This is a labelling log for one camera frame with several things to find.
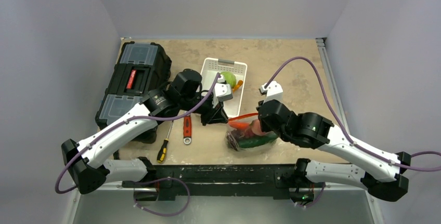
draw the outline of toolbox lid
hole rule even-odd
[[[124,48],[120,63],[153,65],[158,47],[146,43],[134,43]]]
[[[142,97],[139,96],[107,95],[99,118],[107,120],[107,125],[110,125],[139,103],[141,99]]]

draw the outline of red label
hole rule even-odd
[[[126,89],[132,88],[133,80],[135,80],[135,74],[136,74],[136,70],[132,70],[132,72],[130,73],[130,77],[128,78],[127,86],[125,87]]]

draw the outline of black toolbox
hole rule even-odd
[[[100,129],[127,113],[148,91],[170,78],[172,61],[156,43],[124,43],[112,79],[105,91],[95,122]],[[156,128],[134,139],[143,143],[156,140]]]

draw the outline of gray floor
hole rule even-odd
[[[95,191],[80,198],[74,223],[373,223],[366,194],[362,190],[327,190],[317,205],[294,208],[290,200],[271,197],[194,196],[179,216],[159,217],[133,208],[132,191]],[[152,202],[151,210],[171,213],[186,197],[174,202]]]

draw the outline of cucumber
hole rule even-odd
[[[277,135],[275,133],[268,133],[264,136],[254,136],[247,139],[242,139],[238,141],[239,148],[249,149],[258,146],[262,146],[264,144],[270,143],[277,139]]]

